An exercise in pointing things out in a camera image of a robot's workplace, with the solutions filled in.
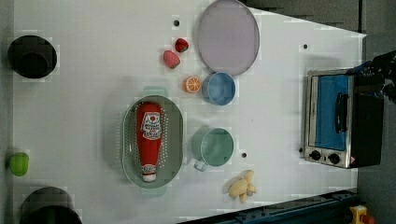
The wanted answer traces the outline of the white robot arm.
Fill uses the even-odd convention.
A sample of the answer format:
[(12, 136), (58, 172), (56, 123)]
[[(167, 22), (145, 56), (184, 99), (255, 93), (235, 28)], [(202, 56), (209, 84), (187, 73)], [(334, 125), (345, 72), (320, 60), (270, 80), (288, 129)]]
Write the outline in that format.
[(354, 77), (355, 92), (395, 103), (396, 51), (374, 57), (371, 61), (348, 69)]

